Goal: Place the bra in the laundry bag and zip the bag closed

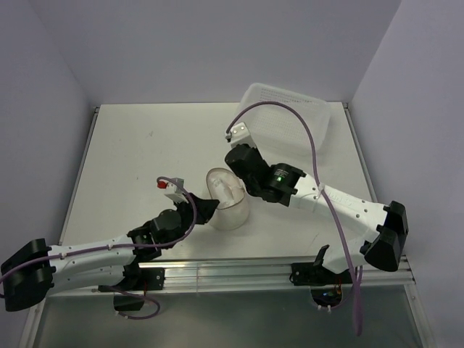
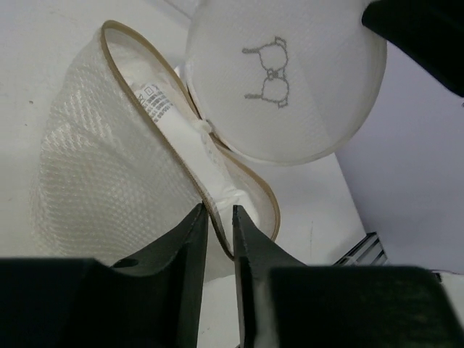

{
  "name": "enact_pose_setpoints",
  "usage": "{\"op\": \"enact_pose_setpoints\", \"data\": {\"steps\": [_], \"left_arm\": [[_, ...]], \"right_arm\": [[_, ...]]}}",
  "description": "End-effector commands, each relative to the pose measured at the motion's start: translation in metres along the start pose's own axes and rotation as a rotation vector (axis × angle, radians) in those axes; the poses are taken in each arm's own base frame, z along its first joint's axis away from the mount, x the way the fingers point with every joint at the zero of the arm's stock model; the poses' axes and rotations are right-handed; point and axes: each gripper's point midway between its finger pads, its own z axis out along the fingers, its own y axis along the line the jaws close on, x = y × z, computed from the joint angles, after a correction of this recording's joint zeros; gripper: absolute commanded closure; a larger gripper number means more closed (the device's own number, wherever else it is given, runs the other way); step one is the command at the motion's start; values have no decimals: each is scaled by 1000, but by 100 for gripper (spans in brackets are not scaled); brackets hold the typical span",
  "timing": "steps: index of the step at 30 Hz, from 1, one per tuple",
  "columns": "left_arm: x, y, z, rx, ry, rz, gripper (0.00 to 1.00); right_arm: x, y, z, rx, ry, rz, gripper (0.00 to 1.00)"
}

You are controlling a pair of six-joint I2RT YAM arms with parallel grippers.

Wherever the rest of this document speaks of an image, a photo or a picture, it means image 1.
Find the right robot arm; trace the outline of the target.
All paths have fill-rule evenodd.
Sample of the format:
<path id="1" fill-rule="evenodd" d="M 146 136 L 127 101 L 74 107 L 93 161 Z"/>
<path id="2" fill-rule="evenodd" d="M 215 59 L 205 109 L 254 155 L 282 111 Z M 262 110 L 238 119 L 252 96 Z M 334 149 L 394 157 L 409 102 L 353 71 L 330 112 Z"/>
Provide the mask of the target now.
<path id="1" fill-rule="evenodd" d="M 317 183 L 291 165 L 269 165 L 258 149 L 246 144 L 230 150 L 225 163 L 250 196 L 333 218 L 337 228 L 356 233 L 351 240 L 342 236 L 340 247 L 322 246 L 313 262 L 292 264 L 289 280 L 295 286 L 352 283 L 352 272 L 363 265 L 398 271 L 409 233 L 403 204 L 369 202 Z"/>

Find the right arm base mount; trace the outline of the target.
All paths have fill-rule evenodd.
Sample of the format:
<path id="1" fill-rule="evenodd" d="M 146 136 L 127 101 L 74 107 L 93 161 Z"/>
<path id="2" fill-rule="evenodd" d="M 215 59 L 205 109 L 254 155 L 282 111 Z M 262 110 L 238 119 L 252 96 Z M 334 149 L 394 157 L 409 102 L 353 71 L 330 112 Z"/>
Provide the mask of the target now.
<path id="1" fill-rule="evenodd" d="M 317 307 L 329 309 L 344 301 L 343 285 L 351 285 L 352 277 L 348 270 L 335 274 L 330 270 L 315 267 L 313 262 L 291 264 L 289 281 L 294 286 L 308 286 Z"/>

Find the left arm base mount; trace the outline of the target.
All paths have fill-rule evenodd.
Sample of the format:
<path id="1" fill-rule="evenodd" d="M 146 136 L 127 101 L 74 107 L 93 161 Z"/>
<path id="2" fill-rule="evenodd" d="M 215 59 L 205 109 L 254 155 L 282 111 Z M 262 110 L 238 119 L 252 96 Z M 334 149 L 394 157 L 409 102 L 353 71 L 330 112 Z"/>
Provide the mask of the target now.
<path id="1" fill-rule="evenodd" d="M 139 269 L 124 272 L 124 279 L 117 285 L 98 286 L 99 293 L 113 293 L 116 316 L 126 320 L 148 320 L 161 313 L 160 302 L 150 291 L 160 291 L 165 282 L 165 269 Z"/>

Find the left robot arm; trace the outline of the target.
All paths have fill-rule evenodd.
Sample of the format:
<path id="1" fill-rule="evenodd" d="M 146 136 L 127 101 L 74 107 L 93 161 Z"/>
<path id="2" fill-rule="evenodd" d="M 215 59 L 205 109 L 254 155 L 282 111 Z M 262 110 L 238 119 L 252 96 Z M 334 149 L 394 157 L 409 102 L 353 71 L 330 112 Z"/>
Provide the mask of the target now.
<path id="1" fill-rule="evenodd" d="M 29 241 L 1 265 L 5 309 L 18 312 L 48 295 L 88 286 L 134 289 L 141 280 L 140 263 L 160 257 L 196 225 L 208 223 L 218 205 L 216 199 L 192 194 L 156 218 L 106 241 L 77 246 L 49 246 L 45 239 Z"/>

